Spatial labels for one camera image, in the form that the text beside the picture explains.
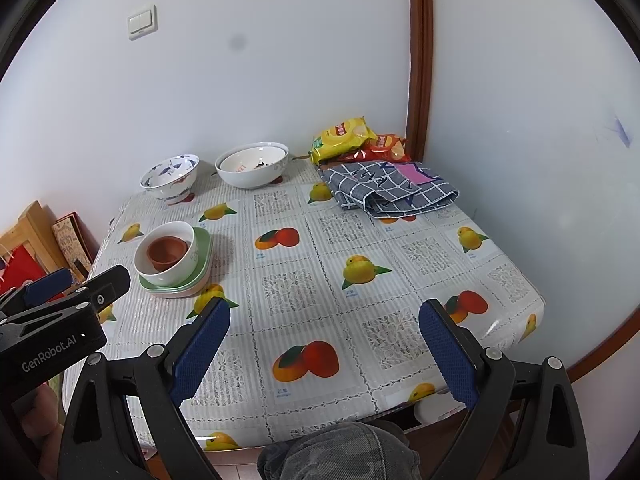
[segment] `bowl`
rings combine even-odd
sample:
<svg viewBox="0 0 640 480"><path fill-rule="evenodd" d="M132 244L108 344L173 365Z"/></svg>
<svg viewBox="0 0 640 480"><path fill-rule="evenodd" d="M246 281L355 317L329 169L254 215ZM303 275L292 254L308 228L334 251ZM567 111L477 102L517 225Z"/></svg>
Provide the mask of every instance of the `bowl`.
<svg viewBox="0 0 640 480"><path fill-rule="evenodd" d="M198 176L196 155L177 155L163 160L140 178L140 186L168 205L177 204L189 195Z"/></svg>
<svg viewBox="0 0 640 480"><path fill-rule="evenodd" d="M174 236L184 240L187 252L182 258L167 270L159 272L147 256L149 246L158 238ZM186 280L195 270L198 263L198 244L194 243L195 234L193 227L187 222L168 222L153 229L138 245L133 264L140 276L152 285L170 287Z"/></svg>
<svg viewBox="0 0 640 480"><path fill-rule="evenodd" d="M138 276L138 281L142 288L149 294L158 298L188 298L200 292L211 277L211 266L213 263L213 250L211 247L211 235L201 227L194 227L196 243L198 244L198 264L190 276L184 282L169 288L157 286L149 283L142 276Z"/></svg>
<svg viewBox="0 0 640 480"><path fill-rule="evenodd" d="M216 170L227 184L241 189L266 186L287 167L289 149L278 142L254 142L223 153Z"/></svg>
<svg viewBox="0 0 640 480"><path fill-rule="evenodd" d="M187 242L175 236L162 236L146 248L146 257L158 272L170 269L187 253Z"/></svg>

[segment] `large white bowl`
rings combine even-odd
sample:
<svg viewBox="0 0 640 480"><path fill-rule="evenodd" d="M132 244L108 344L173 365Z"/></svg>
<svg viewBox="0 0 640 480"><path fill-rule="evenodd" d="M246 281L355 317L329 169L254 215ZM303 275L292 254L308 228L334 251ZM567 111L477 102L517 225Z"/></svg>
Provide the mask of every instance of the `large white bowl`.
<svg viewBox="0 0 640 480"><path fill-rule="evenodd" d="M177 204L191 191L199 162L196 155L172 156L147 171L140 179L140 186L169 205Z"/></svg>
<svg viewBox="0 0 640 480"><path fill-rule="evenodd" d="M254 142L223 153L216 170L231 186L254 189L277 179L289 162L289 149L279 142Z"/></svg>
<svg viewBox="0 0 640 480"><path fill-rule="evenodd" d="M175 236L187 242L189 248L185 255L173 267L158 272L153 266L146 250L151 242L162 236ZM174 286L186 280L198 264L198 244L194 242L195 233L193 227L187 222L168 222L156 227L147 234L138 245L133 257L133 265L140 276L153 285Z"/></svg>

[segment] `gray plaid cloth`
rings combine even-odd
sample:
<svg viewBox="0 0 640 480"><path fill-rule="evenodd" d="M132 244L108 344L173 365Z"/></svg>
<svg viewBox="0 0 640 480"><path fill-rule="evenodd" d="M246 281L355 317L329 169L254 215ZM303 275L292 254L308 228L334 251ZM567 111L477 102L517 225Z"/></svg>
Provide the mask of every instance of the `gray plaid cloth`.
<svg viewBox="0 0 640 480"><path fill-rule="evenodd" d="M318 170L343 209L373 218L400 218L441 209L459 192L420 162L350 162Z"/></svg>
<svg viewBox="0 0 640 480"><path fill-rule="evenodd" d="M386 420L342 422L297 440L265 447L264 480L420 480L420 456Z"/></svg>

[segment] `yellow chip bag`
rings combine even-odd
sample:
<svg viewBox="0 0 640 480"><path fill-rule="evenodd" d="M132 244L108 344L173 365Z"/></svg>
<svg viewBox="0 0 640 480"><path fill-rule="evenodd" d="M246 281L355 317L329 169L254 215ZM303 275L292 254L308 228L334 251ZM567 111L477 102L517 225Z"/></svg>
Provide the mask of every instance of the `yellow chip bag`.
<svg viewBox="0 0 640 480"><path fill-rule="evenodd" d="M311 148L311 161L320 164L322 160L350 152L367 139L375 138L376 134L367 127L364 117L349 119L316 137Z"/></svg>

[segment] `tablecloth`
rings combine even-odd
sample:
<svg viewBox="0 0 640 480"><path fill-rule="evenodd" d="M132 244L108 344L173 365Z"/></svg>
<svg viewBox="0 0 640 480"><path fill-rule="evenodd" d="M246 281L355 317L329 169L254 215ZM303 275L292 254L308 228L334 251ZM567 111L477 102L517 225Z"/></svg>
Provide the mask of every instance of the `tablecloth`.
<svg viewBox="0 0 640 480"><path fill-rule="evenodd" d="M379 220L341 210L322 186L308 161L292 160L267 187L241 190L201 174L186 202L167 206L141 193L114 218L92 274L122 264L132 282L103 324L109 359L168 341L193 319L198 299L142 289L133 267L142 237L130 227L146 234L183 220L212 233L207 290L238 306L198 391L180 407L196 436L261 446L444 389L418 330L430 298L483 298L482 314L451 311L483 346L508 348L542 321L540 295L457 206ZM66 372L65 407L80 369ZM139 401L129 405L141 443L152 445Z"/></svg>

